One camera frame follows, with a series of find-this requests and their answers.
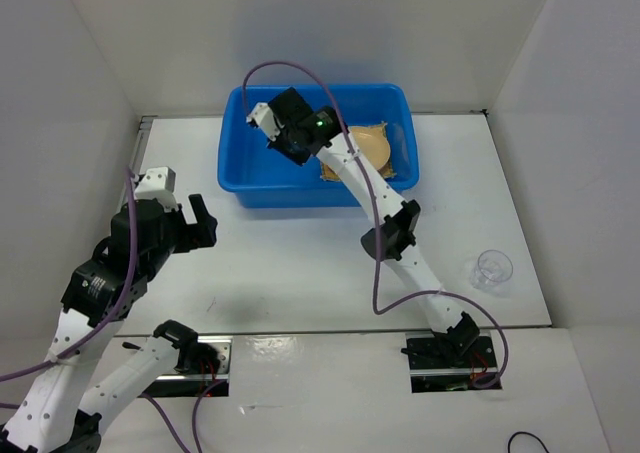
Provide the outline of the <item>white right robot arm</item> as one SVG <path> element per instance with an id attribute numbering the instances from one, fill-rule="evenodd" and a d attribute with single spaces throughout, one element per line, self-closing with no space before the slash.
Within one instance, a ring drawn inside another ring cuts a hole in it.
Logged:
<path id="1" fill-rule="evenodd" d="M 454 297 L 443 292 L 417 245 L 421 207 L 393 190 L 362 151 L 337 105 L 313 110 L 296 89 L 288 88 L 271 101 L 256 104 L 247 122 L 263 131 L 270 148 L 294 163 L 302 165 L 314 157 L 328 167 L 372 222 L 361 245 L 375 261 L 373 312 L 381 316 L 416 299 L 435 337 L 435 356 L 449 366 L 463 364 L 473 353 L 479 327 Z M 409 289 L 407 296 L 386 307 L 379 304 L 382 266 Z"/>

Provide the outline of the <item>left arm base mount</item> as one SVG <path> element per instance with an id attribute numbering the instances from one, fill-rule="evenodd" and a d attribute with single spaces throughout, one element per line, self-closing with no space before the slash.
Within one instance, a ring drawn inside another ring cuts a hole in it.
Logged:
<path id="1" fill-rule="evenodd" d="M 170 362 L 168 373 L 161 374 L 145 393 L 154 398 L 196 398 L 227 396 L 229 392 L 228 368 L 225 366 L 229 345 L 222 344 L 222 351 L 207 343 L 196 343 L 195 336 L 187 339 L 170 335 L 154 336 L 150 340 L 167 340 L 178 352 L 175 362 Z"/>

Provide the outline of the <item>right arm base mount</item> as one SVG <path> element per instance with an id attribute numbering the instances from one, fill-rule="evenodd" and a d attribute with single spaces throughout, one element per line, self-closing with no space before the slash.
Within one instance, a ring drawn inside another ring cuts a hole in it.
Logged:
<path id="1" fill-rule="evenodd" d="M 449 393 L 477 390 L 476 379 L 491 381 L 499 370 L 491 336 L 482 334 L 460 359 L 446 359 L 431 333 L 407 334 L 400 352 L 406 357 L 411 391 Z"/>

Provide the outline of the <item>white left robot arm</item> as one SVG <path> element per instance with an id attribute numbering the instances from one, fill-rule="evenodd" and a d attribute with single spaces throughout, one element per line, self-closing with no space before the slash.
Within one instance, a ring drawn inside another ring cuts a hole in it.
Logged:
<path id="1" fill-rule="evenodd" d="M 58 327 L 42 367 L 13 416 L 1 426 L 4 452 L 95 452 L 113 420 L 166 371 L 215 377 L 217 351 L 191 328 L 167 320 L 116 371 L 90 380 L 134 303 L 173 254 L 211 248 L 216 219 L 201 195 L 189 198 L 196 221 L 156 199 L 125 204 L 111 233 L 71 275 Z"/>

